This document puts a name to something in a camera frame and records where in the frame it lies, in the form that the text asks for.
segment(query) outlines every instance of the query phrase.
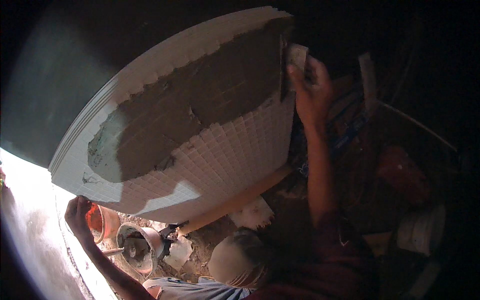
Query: cement mortar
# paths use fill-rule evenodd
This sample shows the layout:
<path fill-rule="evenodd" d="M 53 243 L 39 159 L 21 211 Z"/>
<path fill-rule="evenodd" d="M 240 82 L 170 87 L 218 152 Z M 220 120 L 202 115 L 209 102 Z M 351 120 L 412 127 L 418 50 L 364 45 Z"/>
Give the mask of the cement mortar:
<path fill-rule="evenodd" d="M 144 86 L 102 123 L 88 144 L 89 167 L 110 182 L 166 169 L 171 151 L 202 129 L 259 107 L 279 88 L 280 35 L 291 24 L 271 20 Z"/>

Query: wall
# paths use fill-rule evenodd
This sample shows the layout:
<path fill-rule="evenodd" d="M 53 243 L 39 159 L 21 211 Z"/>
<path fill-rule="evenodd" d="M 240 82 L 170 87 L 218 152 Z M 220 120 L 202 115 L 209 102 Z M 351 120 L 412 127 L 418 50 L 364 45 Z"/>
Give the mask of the wall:
<path fill-rule="evenodd" d="M 8 186 L 2 190 L 2 228 L 9 230 L 18 258 L 38 292 L 49 300 L 115 299 L 76 238 L 65 232 L 62 216 L 73 195 L 54 187 L 45 168 L 1 148 L 0 159 Z"/>

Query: worker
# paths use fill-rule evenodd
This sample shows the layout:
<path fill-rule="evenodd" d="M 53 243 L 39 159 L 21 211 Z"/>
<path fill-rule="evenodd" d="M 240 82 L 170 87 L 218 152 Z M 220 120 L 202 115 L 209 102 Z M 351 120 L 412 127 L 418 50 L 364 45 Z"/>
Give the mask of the worker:
<path fill-rule="evenodd" d="M 256 235 L 240 228 L 213 250 L 208 263 L 213 278 L 198 284 L 176 278 L 152 278 L 143 286 L 122 272 L 95 245 L 85 214 L 91 203 L 71 200 L 65 220 L 108 283 L 125 300 L 139 299 L 374 299 L 378 275 L 373 254 L 362 236 L 341 214 L 335 200 L 332 166 L 325 133 L 333 87 L 326 67 L 308 57 L 309 80 L 296 66 L 288 74 L 296 91 L 296 108 L 307 137 L 308 204 L 313 225 L 311 244 L 301 261 L 275 263 L 275 253 Z"/>

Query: debris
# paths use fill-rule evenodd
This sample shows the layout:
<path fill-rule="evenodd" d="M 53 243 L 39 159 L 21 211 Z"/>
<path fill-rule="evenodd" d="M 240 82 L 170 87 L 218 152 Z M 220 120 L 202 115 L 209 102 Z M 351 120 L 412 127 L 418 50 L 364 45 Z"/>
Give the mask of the debris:
<path fill-rule="evenodd" d="M 170 255 L 165 256 L 163 261 L 180 271 L 192 252 L 192 241 L 179 236 L 178 240 L 170 246 Z"/>
<path fill-rule="evenodd" d="M 268 206 L 267 202 L 258 196 L 257 199 L 245 205 L 242 210 L 228 215 L 237 227 L 248 227 L 256 230 L 259 227 L 269 225 L 274 217 L 274 212 Z"/>

